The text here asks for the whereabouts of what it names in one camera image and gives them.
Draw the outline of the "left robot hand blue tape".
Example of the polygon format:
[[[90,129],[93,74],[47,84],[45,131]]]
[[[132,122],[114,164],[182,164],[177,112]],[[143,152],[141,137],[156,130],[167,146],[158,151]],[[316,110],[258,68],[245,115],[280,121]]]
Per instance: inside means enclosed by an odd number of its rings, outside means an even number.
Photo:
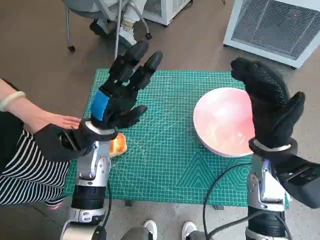
[[[118,55],[109,69],[109,77],[95,94],[90,112],[92,124],[100,129],[128,128],[139,121],[147,107],[137,102],[139,90],[151,82],[153,74],[163,59],[156,51],[144,65],[138,66],[149,48],[145,40],[130,47],[124,55]]]

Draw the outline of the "person's hand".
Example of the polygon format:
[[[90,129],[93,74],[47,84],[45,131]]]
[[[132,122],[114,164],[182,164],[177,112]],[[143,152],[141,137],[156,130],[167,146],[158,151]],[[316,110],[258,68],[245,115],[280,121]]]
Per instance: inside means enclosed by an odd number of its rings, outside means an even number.
[[[54,125],[62,129],[77,129],[81,120],[77,117],[55,114],[41,109],[35,113],[27,125],[34,133],[48,125]]]

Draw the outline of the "right robot hand black glove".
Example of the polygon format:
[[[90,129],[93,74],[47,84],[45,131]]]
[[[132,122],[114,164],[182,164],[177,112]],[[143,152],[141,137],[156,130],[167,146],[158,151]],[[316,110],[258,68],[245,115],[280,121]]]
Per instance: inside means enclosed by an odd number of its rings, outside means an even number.
[[[289,145],[304,111],[305,93],[290,96],[282,75],[260,61],[238,57],[230,66],[250,97],[255,139],[269,149]]]

